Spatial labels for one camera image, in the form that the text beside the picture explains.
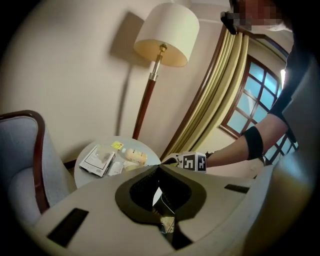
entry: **window frame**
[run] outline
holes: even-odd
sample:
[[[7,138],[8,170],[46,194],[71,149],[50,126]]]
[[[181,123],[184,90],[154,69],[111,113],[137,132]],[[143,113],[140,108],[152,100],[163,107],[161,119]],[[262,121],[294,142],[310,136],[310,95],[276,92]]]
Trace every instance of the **window frame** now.
[[[259,81],[257,78],[255,78],[252,74],[249,73],[250,71],[250,66],[251,63],[255,63],[257,66],[261,67],[264,70],[263,73],[263,79],[262,81]],[[277,81],[277,86],[276,86],[276,93],[272,92],[269,88],[267,88],[264,83],[266,80],[266,75],[267,73],[269,73],[276,81]],[[256,81],[257,83],[259,83],[261,85],[258,97],[253,96],[249,91],[245,90],[245,86],[246,86],[246,82],[248,78],[253,79],[254,81]],[[231,135],[232,137],[234,137],[235,139],[238,139],[239,137],[241,137],[241,134],[246,131],[248,129],[248,126],[250,125],[250,123],[253,123],[254,125],[257,124],[257,122],[254,120],[254,115],[256,113],[256,110],[258,108],[258,105],[260,105],[265,111],[269,112],[270,109],[268,109],[262,102],[261,102],[261,96],[263,93],[263,90],[266,89],[271,95],[274,96],[274,101],[272,103],[272,105],[276,102],[276,100],[278,99],[277,94],[279,91],[279,87],[282,86],[282,82],[281,79],[279,79],[279,77],[272,72],[268,67],[266,67],[264,64],[262,64],[260,61],[258,61],[257,59],[255,59],[254,57],[252,57],[251,55],[247,55],[246,57],[246,63],[245,63],[245,68],[244,68],[244,72],[243,72],[243,76],[242,76],[242,80],[239,86],[239,89],[235,95],[235,98],[231,104],[230,109],[228,110],[226,116],[224,117],[222,123],[220,124],[219,128],[222,129],[223,131],[225,131],[226,133],[228,133],[229,135]],[[255,105],[253,107],[253,110],[251,112],[250,115],[248,115],[247,113],[245,113],[243,110],[239,109],[237,107],[239,100],[241,98],[241,96],[245,94],[248,97],[252,98],[253,100],[255,100]],[[232,117],[234,111],[238,111],[241,115],[243,115],[244,117],[247,118],[247,122],[245,123],[242,131],[239,133],[236,130],[234,130],[233,128],[231,128],[230,126],[228,126],[228,122],[230,120],[230,118]],[[283,152],[282,151],[282,147],[286,142],[286,139],[288,138],[288,136],[285,134],[280,145],[275,144],[274,146],[276,147],[276,151],[273,154],[273,156],[271,157],[270,160],[267,159],[267,164],[270,165],[272,164],[272,162],[276,159],[276,157],[278,156],[278,154],[280,153],[282,156],[286,155],[291,148],[293,147],[294,150],[297,150],[297,147],[294,145],[294,143],[289,139],[291,145],[288,149],[287,152]]]

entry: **sleeve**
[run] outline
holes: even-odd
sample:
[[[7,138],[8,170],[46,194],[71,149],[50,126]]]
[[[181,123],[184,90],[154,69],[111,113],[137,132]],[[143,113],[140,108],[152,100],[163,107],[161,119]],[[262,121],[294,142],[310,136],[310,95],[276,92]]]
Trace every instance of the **sleeve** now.
[[[269,114],[277,116],[287,125],[288,123],[282,112],[290,103],[293,93],[304,77],[309,64],[309,58],[307,56],[308,54],[301,50],[296,43],[293,44],[292,50],[286,60],[283,90],[269,111]],[[289,125],[286,134],[293,142],[296,142],[296,138]]]

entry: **black strap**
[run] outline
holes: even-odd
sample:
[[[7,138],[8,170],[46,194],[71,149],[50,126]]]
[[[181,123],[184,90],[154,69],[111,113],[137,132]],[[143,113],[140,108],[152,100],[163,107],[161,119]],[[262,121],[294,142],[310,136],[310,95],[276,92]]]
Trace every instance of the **black strap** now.
[[[47,237],[61,245],[67,247],[70,240],[80,228],[82,222],[88,215],[88,211],[74,208],[59,224],[47,235]]]
[[[264,151],[264,142],[261,135],[255,126],[250,127],[243,133],[248,145],[249,156],[247,160],[261,157]]]

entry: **lamp shade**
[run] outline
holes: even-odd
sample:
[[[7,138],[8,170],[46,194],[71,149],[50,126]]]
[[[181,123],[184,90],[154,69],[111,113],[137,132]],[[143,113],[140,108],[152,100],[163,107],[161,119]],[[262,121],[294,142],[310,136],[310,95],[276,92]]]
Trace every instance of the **lamp shade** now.
[[[198,18],[188,8],[176,3],[160,4],[145,20],[134,49],[144,58],[155,61],[160,45],[165,44],[167,50],[161,64],[183,67],[189,61],[199,27]]]

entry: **curtain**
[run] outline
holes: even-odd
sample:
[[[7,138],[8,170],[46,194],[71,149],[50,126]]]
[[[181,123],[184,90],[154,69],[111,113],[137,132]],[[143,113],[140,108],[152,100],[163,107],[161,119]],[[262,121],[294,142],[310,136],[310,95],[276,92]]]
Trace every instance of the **curtain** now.
[[[230,108],[244,73],[249,37],[226,30],[223,42],[201,98],[168,154],[196,151]]]

